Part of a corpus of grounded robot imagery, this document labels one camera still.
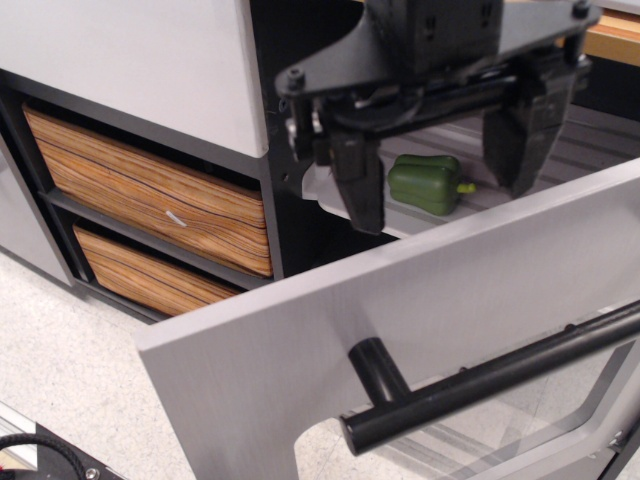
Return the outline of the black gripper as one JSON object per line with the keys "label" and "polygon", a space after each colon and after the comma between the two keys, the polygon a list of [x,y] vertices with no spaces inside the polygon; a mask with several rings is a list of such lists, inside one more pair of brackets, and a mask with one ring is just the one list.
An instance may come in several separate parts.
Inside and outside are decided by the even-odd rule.
{"label": "black gripper", "polygon": [[353,228],[380,234],[380,142],[487,111],[483,158],[513,198],[549,157],[592,62],[588,1],[368,1],[356,26],[276,78],[294,155],[325,163]]}

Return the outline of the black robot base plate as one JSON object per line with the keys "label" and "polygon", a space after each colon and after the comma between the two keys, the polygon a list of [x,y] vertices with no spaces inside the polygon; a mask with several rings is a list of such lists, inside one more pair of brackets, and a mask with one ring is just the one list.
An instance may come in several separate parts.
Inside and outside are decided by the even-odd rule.
{"label": "black robot base plate", "polygon": [[[113,470],[110,466],[102,463],[99,459],[96,459],[86,453],[84,450],[78,448],[76,445],[67,442],[64,438],[58,436],[46,427],[36,424],[35,432],[38,435],[52,438],[59,443],[64,444],[80,459],[85,470],[94,469],[99,475],[97,479],[102,480],[121,480],[121,476],[118,472]],[[39,474],[49,475],[50,479],[77,479],[71,464],[60,453],[54,451],[49,447],[37,445],[37,471]]]}

